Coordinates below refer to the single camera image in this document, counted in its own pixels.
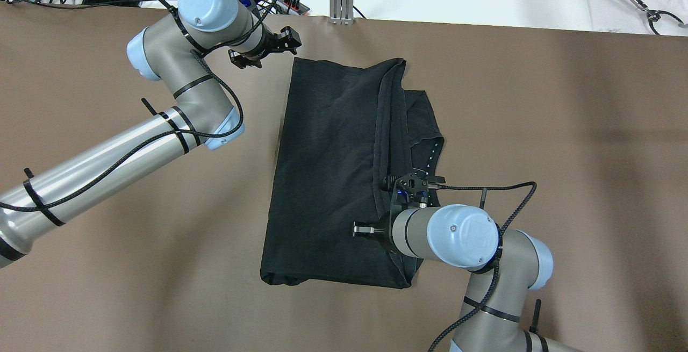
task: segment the black fabric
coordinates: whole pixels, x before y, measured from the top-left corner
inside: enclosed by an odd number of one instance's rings
[[[354,220],[389,211],[385,176],[435,172],[444,139],[425,92],[402,88],[405,65],[295,58],[261,263],[266,283],[411,286],[420,260],[352,237]]]

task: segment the folded garment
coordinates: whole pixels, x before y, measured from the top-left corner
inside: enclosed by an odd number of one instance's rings
[[[261,262],[266,283],[411,286],[420,259],[352,236],[354,220],[389,211],[379,186],[387,175],[435,173],[444,139],[425,92],[402,88],[405,64],[295,58]]]

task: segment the folded black pants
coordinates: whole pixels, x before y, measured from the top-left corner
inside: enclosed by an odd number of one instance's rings
[[[407,288],[421,260],[352,237],[389,211],[387,175],[434,174],[444,139],[427,95],[404,90],[405,60],[370,68],[295,58],[261,278]]]

